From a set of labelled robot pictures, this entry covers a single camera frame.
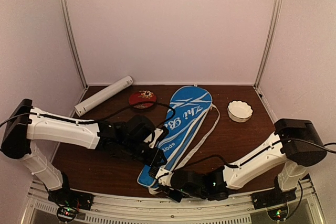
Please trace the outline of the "blue racket bag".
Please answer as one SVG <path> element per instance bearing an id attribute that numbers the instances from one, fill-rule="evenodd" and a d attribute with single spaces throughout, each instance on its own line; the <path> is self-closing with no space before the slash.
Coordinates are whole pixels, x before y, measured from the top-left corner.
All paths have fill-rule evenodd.
<path id="1" fill-rule="evenodd" d="M 204 144 L 208 136 L 213 132 L 220 119 L 218 114 L 211 129 L 201 138 L 196 146 L 189 152 L 187 148 L 192 143 L 201 128 L 208 112 L 211 109 L 218 111 L 213 104 L 211 94 L 197 86 L 183 86 L 172 95 L 170 107 L 175 109 L 175 114 L 168 110 L 164 126 L 168 129 L 168 135 L 156 147 L 161 149 L 167 159 L 167 163 L 161 168 L 173 171 L 182 168 L 191 157 Z"/>

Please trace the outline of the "white shuttlecock tube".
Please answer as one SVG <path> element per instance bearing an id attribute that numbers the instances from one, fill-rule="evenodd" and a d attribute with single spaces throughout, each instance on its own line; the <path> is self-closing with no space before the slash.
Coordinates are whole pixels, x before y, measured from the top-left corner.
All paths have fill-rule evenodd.
<path id="1" fill-rule="evenodd" d="M 104 89 L 75 105 L 74 109 L 76 114 L 78 116 L 83 116 L 90 110 L 94 109 L 104 101 L 130 87 L 131 85 L 133 85 L 133 79 L 131 76 L 126 76 L 118 80 L 117 82 L 105 87 Z"/>

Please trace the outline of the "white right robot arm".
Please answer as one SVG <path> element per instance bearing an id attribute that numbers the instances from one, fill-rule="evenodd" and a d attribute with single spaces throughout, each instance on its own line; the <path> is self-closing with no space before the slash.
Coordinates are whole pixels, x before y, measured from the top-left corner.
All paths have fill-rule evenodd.
<path id="1" fill-rule="evenodd" d="M 284 199 L 293 199 L 293 190 L 308 167 L 321 162 L 326 155 L 327 150 L 311 121 L 280 119 L 275 123 L 275 131 L 261 145 L 237 161 L 207 174 L 179 168 L 159 181 L 177 202 L 183 196 L 220 201 L 284 164 L 275 178 L 275 188 L 269 192 L 271 202 L 279 204 Z"/>

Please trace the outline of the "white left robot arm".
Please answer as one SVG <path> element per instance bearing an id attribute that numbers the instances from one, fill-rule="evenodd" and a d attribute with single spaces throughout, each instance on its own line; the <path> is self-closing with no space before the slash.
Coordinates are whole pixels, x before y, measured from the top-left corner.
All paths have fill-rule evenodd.
<path id="1" fill-rule="evenodd" d="M 150 167 L 160 167 L 167 162 L 163 150 L 155 146 L 167 136 L 167 128 L 156 127 L 143 115 L 114 123 L 107 119 L 73 119 L 45 112 L 34 107 L 30 99 L 24 99 L 3 125 L 6 126 L 1 142 L 3 154 L 20 160 L 64 205 L 75 201 L 75 192 L 70 190 L 65 173 L 56 169 L 39 150 L 36 140 L 98 151 L 110 151 L 118 146 Z"/>

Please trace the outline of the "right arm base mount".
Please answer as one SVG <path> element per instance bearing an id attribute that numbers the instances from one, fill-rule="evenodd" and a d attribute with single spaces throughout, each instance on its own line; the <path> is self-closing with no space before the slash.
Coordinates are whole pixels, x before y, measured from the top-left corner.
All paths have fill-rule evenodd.
<path id="1" fill-rule="evenodd" d="M 272 221 L 285 221 L 290 216 L 289 201 L 296 199 L 296 190 L 282 192 L 280 189 L 270 189 L 253 193 L 251 199 L 254 209 L 266 209 Z"/>

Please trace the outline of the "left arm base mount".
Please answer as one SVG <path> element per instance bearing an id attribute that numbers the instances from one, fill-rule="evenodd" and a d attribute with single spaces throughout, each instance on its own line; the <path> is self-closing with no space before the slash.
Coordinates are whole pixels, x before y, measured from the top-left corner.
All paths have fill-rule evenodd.
<path id="1" fill-rule="evenodd" d="M 55 203 L 58 208 L 56 217 L 59 221 L 69 223 L 79 215 L 80 210 L 90 210 L 94 195 L 75 190 L 49 190 L 48 200 Z"/>

